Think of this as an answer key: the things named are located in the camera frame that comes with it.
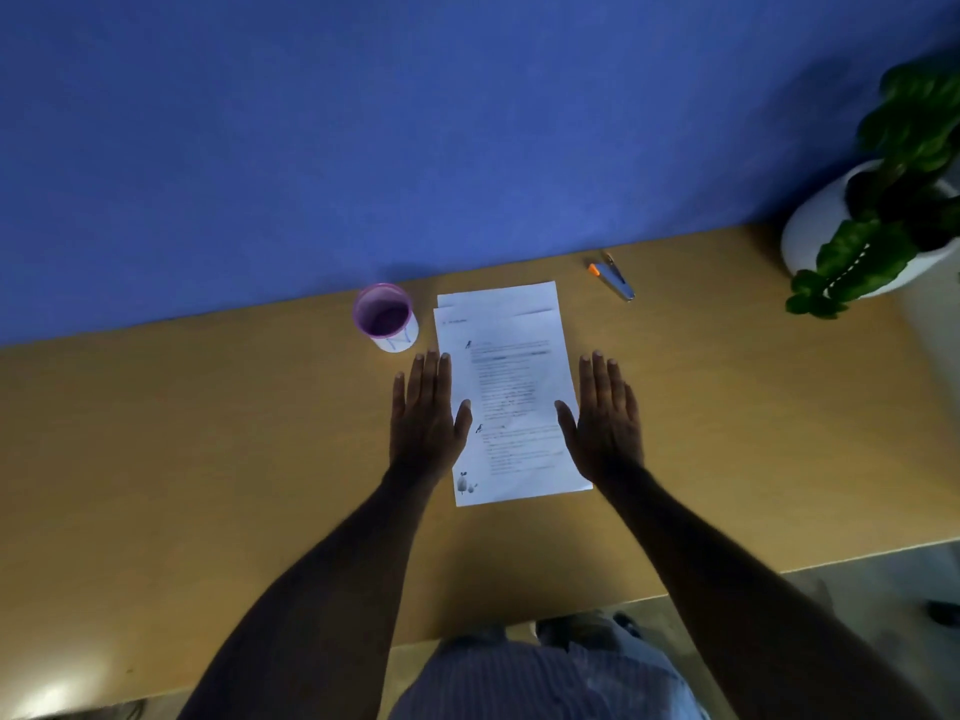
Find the purple rimmed white cup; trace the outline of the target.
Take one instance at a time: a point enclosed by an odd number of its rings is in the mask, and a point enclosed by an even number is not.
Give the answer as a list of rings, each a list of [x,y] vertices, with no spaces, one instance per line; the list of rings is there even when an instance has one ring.
[[[406,290],[391,283],[361,289],[353,302],[354,325],[380,349],[390,353],[410,350],[420,327]]]

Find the person's left hand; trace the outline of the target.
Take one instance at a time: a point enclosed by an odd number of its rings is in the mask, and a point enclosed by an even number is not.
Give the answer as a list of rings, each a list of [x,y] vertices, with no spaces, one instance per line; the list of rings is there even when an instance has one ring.
[[[402,419],[392,421],[390,396],[389,467],[386,484],[436,485],[453,470],[467,442],[456,442],[453,423],[457,411],[452,400],[452,361],[439,352],[437,393],[431,407],[421,407],[421,357],[414,356],[405,373],[406,405]]]

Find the printed white paper sheet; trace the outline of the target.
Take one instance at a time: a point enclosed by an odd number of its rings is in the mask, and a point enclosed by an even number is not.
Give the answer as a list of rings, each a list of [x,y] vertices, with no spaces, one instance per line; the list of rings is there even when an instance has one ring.
[[[468,401],[472,414],[452,470],[456,506],[590,491],[557,421],[557,401],[578,409],[559,307],[448,305],[434,316],[452,407]]]

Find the person's right hand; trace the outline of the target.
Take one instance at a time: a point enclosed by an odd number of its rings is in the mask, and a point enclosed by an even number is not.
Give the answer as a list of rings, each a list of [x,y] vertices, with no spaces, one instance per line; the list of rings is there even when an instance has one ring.
[[[605,359],[610,377],[611,408],[597,408],[593,353],[582,356],[579,361],[579,414],[575,416],[579,424],[580,446],[566,446],[577,471],[601,491],[640,474],[644,467],[642,423],[635,426],[624,410],[623,385],[628,382],[618,361]]]

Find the person's shoes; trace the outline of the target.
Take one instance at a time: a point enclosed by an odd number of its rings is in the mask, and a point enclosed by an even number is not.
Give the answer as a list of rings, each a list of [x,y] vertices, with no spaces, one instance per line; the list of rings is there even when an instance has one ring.
[[[625,652],[634,642],[643,640],[639,624],[622,610],[613,613],[601,609],[541,619],[532,631],[537,642],[569,652],[574,644],[588,650]]]

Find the person's left forearm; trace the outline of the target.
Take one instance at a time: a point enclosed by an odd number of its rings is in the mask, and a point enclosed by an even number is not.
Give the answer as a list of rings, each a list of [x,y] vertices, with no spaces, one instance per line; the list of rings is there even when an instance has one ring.
[[[254,603],[177,720],[377,720],[412,545],[440,475],[393,464]]]

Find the person's right forearm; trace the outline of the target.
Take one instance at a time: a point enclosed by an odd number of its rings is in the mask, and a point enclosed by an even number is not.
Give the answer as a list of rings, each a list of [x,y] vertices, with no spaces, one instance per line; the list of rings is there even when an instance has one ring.
[[[867,643],[637,462],[606,460],[591,480],[740,720],[941,720]]]

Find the green leafy plant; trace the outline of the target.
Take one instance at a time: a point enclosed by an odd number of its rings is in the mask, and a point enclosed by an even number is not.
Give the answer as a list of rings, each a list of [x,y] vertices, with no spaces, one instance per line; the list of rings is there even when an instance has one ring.
[[[960,190],[946,180],[960,159],[960,61],[895,66],[879,96],[856,136],[880,164],[846,183],[850,218],[821,246],[815,269],[791,275],[789,314],[835,320],[917,255],[960,238]]]

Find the white plant pot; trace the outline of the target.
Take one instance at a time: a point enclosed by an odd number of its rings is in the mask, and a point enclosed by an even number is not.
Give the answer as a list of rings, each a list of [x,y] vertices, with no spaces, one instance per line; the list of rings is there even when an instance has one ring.
[[[869,160],[852,168],[843,176],[812,195],[786,222],[780,250],[787,270],[794,276],[800,270],[815,270],[815,260],[822,245],[829,242],[840,225],[851,217],[846,205],[847,183],[856,175],[879,168],[881,160]],[[960,251],[960,238],[931,252],[920,253],[889,284],[871,293],[869,299],[900,289],[922,276],[934,266]]]

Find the person's striped shirt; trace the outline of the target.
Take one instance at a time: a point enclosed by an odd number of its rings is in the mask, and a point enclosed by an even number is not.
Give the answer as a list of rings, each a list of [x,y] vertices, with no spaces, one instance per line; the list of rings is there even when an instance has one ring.
[[[670,658],[644,639],[625,652],[568,652],[504,627],[438,644],[388,720],[711,720]]]

